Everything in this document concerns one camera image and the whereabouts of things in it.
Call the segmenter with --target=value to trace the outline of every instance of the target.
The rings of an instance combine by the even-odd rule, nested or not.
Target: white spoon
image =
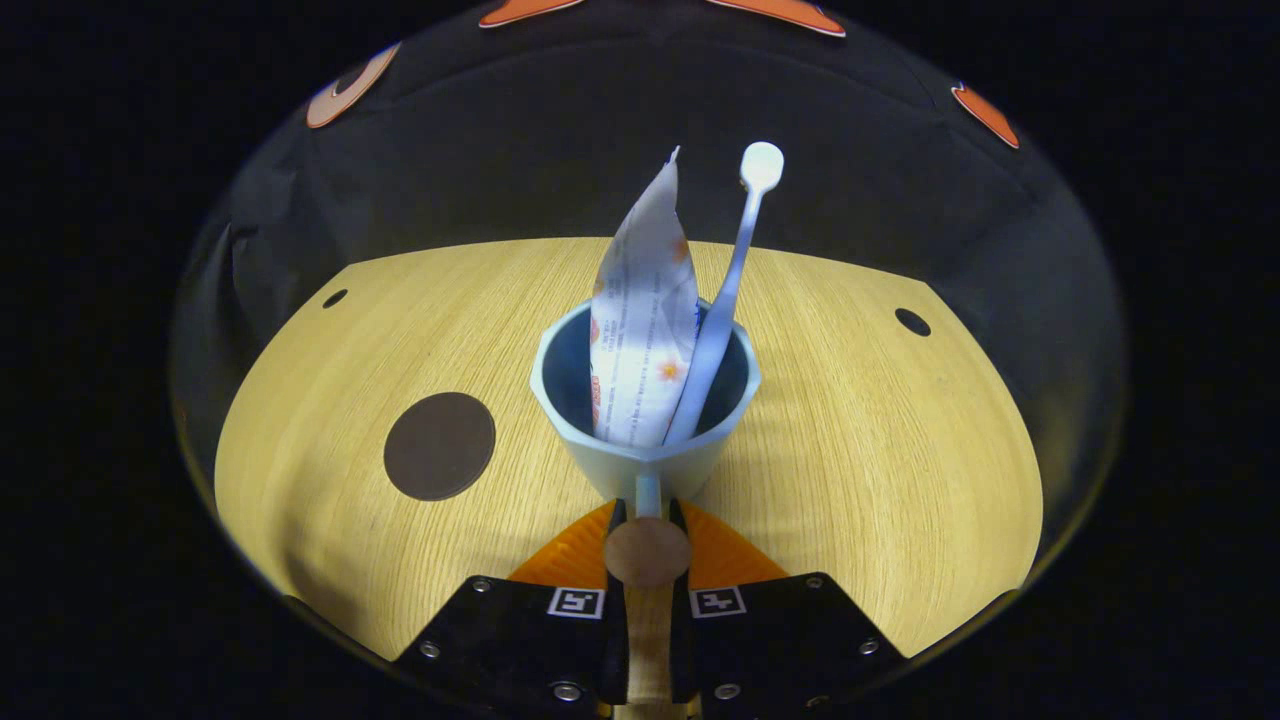
[[[733,245],[733,259],[721,284],[716,301],[703,318],[698,342],[694,345],[694,359],[689,364],[689,377],[685,392],[680,396],[671,429],[663,445],[675,445],[694,437],[698,418],[707,404],[707,393],[712,380],[724,359],[728,337],[733,331],[733,309],[737,306],[737,286],[742,279],[742,265],[746,264],[746,251],[755,233],[755,218],[760,214],[760,199],[778,186],[782,179],[782,151],[771,142],[753,142],[742,152],[742,186],[746,187],[746,206],[742,208],[742,222],[737,228],[737,242]]]

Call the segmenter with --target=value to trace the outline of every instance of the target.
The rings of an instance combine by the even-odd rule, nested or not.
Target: cup
[[[707,307],[699,300],[703,315]],[[733,323],[694,437],[671,446],[625,447],[591,434],[590,325],[591,302],[586,301],[548,328],[529,384],[591,487],[605,500],[627,501],[637,515],[660,516],[660,498],[689,500],[707,483],[760,387],[755,352],[746,331]]]

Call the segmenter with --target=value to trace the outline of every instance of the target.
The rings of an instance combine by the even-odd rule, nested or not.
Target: screw
[[[564,702],[575,702],[577,698],[582,697],[582,691],[577,689],[577,685],[571,685],[568,683],[556,683],[556,687],[552,688],[552,693]]]

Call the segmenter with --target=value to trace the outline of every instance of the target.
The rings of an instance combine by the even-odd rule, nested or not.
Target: wood grain surface
[[[298,310],[246,377],[215,471],[223,523],[282,593],[394,659],[463,578],[507,577],[600,505],[529,373],[543,329],[590,293],[608,242],[383,258]],[[703,297],[731,250],[692,243]],[[931,334],[904,327],[900,307]],[[1030,439],[927,284],[756,249],[737,320],[763,383],[694,498],[701,509],[788,573],[829,573],[906,656],[1023,583],[1042,511]],[[389,482],[384,441],[406,409],[448,391],[493,414],[493,459],[461,495],[413,500]],[[643,605],[654,611],[632,612],[630,696],[667,702],[667,619]]]

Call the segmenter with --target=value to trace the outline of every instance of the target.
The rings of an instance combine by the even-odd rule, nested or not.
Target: cup rim
[[[698,299],[698,304],[703,309],[709,307],[709,304],[700,297]],[[733,405],[733,409],[730,410],[728,415],[712,428],[708,428],[707,432],[696,434],[676,445],[663,445],[658,447],[627,447],[604,442],[593,434],[577,429],[572,423],[566,420],[558,410],[556,410],[556,406],[552,405],[550,398],[547,396],[547,388],[543,386],[543,360],[547,356],[547,347],[550,346],[552,340],[559,333],[559,331],[577,315],[584,311],[589,313],[590,310],[591,301],[585,300],[568,313],[561,315],[558,320],[543,331],[541,341],[538,345],[538,355],[534,356],[534,369],[529,377],[529,384],[534,391],[534,396],[538,397],[538,402],[547,413],[547,418],[553,425],[556,425],[557,432],[559,432],[567,442],[582,445],[611,455],[621,455],[640,462],[654,462],[703,447],[712,442],[721,441],[728,434],[728,429],[735,427],[742,419],[742,415],[746,413],[746,406],[750,405],[751,398],[755,397],[755,392],[760,387],[760,366],[755,359],[755,350],[751,347],[751,341],[746,336],[746,328],[735,322],[732,334],[739,342],[742,343],[742,350],[746,355],[746,387],[742,388],[742,397],[740,397],[737,404]]]

